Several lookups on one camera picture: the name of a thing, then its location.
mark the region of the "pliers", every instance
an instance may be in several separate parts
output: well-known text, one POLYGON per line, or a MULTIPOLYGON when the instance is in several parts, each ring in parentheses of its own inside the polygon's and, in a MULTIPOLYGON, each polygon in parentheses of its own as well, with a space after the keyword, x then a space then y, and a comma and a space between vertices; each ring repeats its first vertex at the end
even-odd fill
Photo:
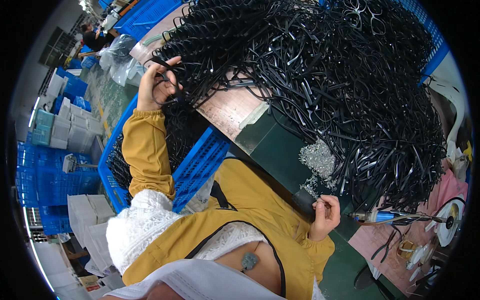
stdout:
POLYGON ((388 240, 387 242, 381 246, 380 248, 378 248, 377 251, 375 251, 375 253, 372 255, 372 258, 371 260, 374 260, 375 256, 377 256, 377 254, 383 250, 383 248, 385 248, 385 254, 382 258, 382 260, 380 261, 380 263, 383 263, 385 261, 385 258, 387 258, 387 255, 388 255, 388 250, 390 248, 390 243, 392 242, 396 232, 398 231, 398 233, 400 234, 400 239, 402 239, 402 233, 400 232, 400 230, 395 226, 395 225, 392 225, 392 227, 394 228, 394 230, 392 231, 392 233, 390 234, 390 236, 388 237, 388 240))

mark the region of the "green floor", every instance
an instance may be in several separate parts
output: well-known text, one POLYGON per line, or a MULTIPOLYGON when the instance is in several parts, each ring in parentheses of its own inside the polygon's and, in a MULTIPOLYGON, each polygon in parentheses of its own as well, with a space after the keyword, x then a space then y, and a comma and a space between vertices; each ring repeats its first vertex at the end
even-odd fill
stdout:
MULTIPOLYGON (((103 128, 103 144, 105 145, 123 111, 138 92, 138 87, 132 85, 122 87, 116 84, 109 73, 104 72, 98 64, 95 64, 90 70, 83 69, 80 78, 88 83, 84 98, 90 102, 93 115, 99 118, 101 123, 105 122, 103 128)), ((323 281, 320 283, 320 289, 325 297, 329 300, 384 299, 375 285, 365 290, 356 290, 353 287, 355 276, 366 265, 366 262, 337 233, 332 232, 330 237, 335 242, 335 252, 328 260, 323 281)), ((383 276, 380 277, 380 280, 397 299, 406 299, 383 276)))

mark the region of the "white lace sweater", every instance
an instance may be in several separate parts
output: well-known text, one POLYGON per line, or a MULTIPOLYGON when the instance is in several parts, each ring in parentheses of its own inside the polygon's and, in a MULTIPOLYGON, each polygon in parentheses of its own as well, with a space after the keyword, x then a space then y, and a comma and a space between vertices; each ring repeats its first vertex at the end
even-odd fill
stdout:
MULTIPOLYGON (((130 208, 122 210, 108 221, 108 250, 115 267, 123 275, 147 246, 180 218, 181 215, 172 212, 172 202, 164 194, 152 190, 136 194, 130 208)), ((252 241, 267 242, 254 227, 242 222, 229 223, 194 258, 215 260, 252 241)), ((312 299, 324 299, 316 279, 312 299)))

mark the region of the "blue tool handle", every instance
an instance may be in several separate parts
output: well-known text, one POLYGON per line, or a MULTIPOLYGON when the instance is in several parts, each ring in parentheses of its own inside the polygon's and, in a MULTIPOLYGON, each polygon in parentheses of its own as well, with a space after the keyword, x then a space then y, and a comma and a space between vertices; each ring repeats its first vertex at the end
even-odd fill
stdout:
POLYGON ((390 220, 390 219, 393 219, 394 217, 395 215, 390 212, 379 211, 377 213, 377 218, 375 219, 375 222, 390 220))

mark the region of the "hand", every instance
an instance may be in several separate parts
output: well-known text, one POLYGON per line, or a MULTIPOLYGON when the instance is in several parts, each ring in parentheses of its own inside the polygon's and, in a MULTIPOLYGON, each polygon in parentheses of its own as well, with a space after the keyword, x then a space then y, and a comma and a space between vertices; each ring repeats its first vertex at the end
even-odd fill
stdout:
POLYGON ((315 210, 315 221, 310 226, 308 238, 321 241, 340 224, 340 202, 338 197, 321 195, 312 206, 315 210))
MULTIPOLYGON (((179 63, 181 60, 180 56, 175 56, 166 61, 167 64, 173 66, 179 63)), ((155 77, 157 73, 163 73, 167 69, 157 63, 153 63, 145 72, 142 79, 140 80, 140 87, 138 89, 138 102, 137 110, 149 111, 149 110, 159 110, 162 106, 158 103, 164 103, 168 96, 175 93, 175 86, 177 84, 177 78, 172 71, 167 71, 165 76, 171 81, 163 81, 158 84, 155 89, 154 85, 162 79, 162 77, 155 77)))

